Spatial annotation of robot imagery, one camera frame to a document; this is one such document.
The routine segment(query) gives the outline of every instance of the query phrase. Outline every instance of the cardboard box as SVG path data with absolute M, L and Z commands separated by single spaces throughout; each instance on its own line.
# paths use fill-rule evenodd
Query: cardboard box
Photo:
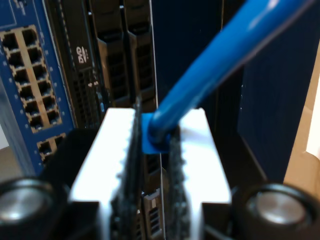
M 320 160 L 306 152 L 319 75 L 320 44 L 284 183 L 298 187 L 320 200 Z

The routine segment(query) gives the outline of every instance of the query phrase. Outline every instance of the dark blue panel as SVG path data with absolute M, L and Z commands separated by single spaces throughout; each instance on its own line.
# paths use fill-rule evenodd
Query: dark blue panel
M 35 170 L 24 138 L 19 130 L 16 117 L 11 109 L 8 96 L 0 77 L 0 125 L 6 140 L 12 148 L 19 165 L 26 176 L 33 176 Z
M 320 39 L 320 3 L 245 66 L 238 130 L 269 179 L 283 181 Z
M 161 102 L 221 29 L 220 0 L 152 0 L 157 97 Z M 201 105 L 213 122 L 213 97 Z
M 9 1 L 0 2 L 0 31 L 16 24 L 14 12 Z
M 16 4 L 13 0 L 2 0 L 0 4 L 4 6 L 10 6 L 10 9 L 14 15 L 15 24 L 11 26 L 4 26 L 3 22 L 0 22 L 0 32 L 11 30 L 14 28 L 20 28 L 29 25 L 35 25 L 40 39 L 40 45 L 42 47 L 42 52 L 44 54 L 45 63 L 49 72 L 51 85 L 54 90 L 56 97 L 58 109 L 60 112 L 60 117 L 62 119 L 62 124 L 53 126 L 51 128 L 41 130 L 38 133 L 32 133 L 31 129 L 28 127 L 29 123 L 23 110 L 23 105 L 18 97 L 18 90 L 14 83 L 11 70 L 7 63 L 7 58 L 4 55 L 4 49 L 0 48 L 0 75 L 2 78 L 3 86 L 8 96 L 10 107 L 12 108 L 13 114 L 15 115 L 17 125 L 19 127 L 20 133 L 23 136 L 26 148 L 29 153 L 29 157 L 32 161 L 35 173 L 38 175 L 43 169 L 42 161 L 38 153 L 37 142 L 45 141 L 46 139 L 60 135 L 61 133 L 68 133 L 74 128 L 72 121 L 69 104 L 62 80 L 62 76 L 59 69 L 59 64 L 56 58 L 55 50 L 50 36 L 49 26 L 47 24 L 46 14 L 44 11 L 44 6 L 41 0 L 27 0 L 27 5 Z M 0 16 L 10 15 L 10 11 L 6 8 L 0 7 Z M 3 108 L 8 107 L 8 103 L 0 99 L 0 111 Z M 15 137 L 18 139 L 19 136 L 10 136 L 12 141 L 9 144 L 18 144 L 14 141 Z

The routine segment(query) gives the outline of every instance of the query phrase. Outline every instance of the blue network switch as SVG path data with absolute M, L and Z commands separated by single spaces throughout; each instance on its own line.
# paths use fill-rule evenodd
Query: blue network switch
M 72 113 L 41 0 L 0 3 L 0 124 L 27 175 L 39 175 Z

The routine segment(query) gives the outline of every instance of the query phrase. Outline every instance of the blue ethernet cable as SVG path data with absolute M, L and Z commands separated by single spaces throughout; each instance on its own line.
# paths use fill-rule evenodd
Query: blue ethernet cable
M 153 113 L 147 138 L 164 142 L 179 120 L 315 0 L 248 0 Z

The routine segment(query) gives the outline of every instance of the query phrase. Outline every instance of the metal screw head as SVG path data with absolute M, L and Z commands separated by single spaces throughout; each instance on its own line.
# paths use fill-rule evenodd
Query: metal screw head
M 41 190 L 31 187 L 14 188 L 0 195 L 0 222 L 21 221 L 48 206 L 48 197 Z
M 274 224 L 297 224 L 307 215 L 300 201 L 281 192 L 260 193 L 256 197 L 255 204 L 260 217 Z

